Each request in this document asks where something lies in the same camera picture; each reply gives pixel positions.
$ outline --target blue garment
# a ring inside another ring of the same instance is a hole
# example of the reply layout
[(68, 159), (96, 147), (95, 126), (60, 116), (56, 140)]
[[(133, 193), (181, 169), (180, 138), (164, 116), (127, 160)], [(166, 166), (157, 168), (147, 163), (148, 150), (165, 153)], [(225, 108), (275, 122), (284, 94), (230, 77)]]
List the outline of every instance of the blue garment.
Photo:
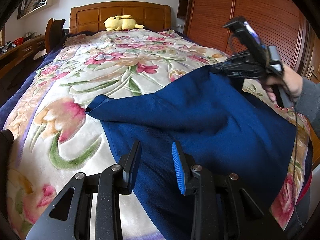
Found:
[(153, 94), (97, 96), (87, 114), (101, 121), (116, 161), (141, 141), (134, 192), (167, 240), (189, 240), (193, 197), (180, 194), (172, 143), (215, 174), (239, 174), (270, 206), (287, 174), (295, 126), (255, 96), (204, 66)]

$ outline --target red trim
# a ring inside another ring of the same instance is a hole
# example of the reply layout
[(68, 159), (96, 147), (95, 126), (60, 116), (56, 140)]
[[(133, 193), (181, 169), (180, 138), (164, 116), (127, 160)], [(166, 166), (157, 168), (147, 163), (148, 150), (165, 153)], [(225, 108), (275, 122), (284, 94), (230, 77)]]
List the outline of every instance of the red trim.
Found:
[(311, 179), (312, 179), (312, 172), (310, 173), (309, 179), (307, 181), (307, 184), (304, 186), (304, 188), (301, 190), (300, 195), (298, 197), (297, 203), (296, 205), (298, 205), (298, 203), (300, 202), (300, 200), (305, 196), (305, 194), (307, 193), (307, 191), (310, 188), (310, 184), (311, 184)]

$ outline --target stuffed animal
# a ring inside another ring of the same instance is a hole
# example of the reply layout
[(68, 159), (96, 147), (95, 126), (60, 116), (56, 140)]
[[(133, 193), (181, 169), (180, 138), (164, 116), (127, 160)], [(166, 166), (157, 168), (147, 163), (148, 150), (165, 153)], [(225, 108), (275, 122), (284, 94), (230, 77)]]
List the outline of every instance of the stuffed animal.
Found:
[(143, 25), (137, 24), (135, 19), (131, 15), (117, 15), (115, 17), (108, 18), (104, 25), (108, 32), (120, 31), (120, 30), (132, 30), (134, 28), (143, 29)]

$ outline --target wooden wardrobe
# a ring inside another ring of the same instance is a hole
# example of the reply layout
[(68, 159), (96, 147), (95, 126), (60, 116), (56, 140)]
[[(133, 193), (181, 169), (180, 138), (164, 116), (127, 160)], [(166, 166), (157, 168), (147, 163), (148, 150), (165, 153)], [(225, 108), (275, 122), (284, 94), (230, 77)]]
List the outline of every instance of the wooden wardrobe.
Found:
[[(232, 54), (230, 31), (222, 26), (244, 16), (267, 45), (278, 48), (281, 59), (296, 71), (306, 38), (307, 21), (291, 0), (192, 0), (184, 32), (195, 42)], [(245, 47), (234, 38), (236, 52)]]

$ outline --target wooden headboard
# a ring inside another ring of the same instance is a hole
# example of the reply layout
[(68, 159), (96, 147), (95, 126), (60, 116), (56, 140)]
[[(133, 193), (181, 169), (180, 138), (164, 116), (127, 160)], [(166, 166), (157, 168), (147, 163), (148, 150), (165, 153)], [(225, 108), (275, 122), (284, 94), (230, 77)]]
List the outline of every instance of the wooden headboard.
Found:
[(169, 5), (148, 2), (116, 1), (101, 2), (74, 7), (70, 13), (70, 33), (82, 31), (103, 31), (107, 18), (116, 15), (132, 15), (137, 24), (153, 31), (171, 27), (171, 9)]

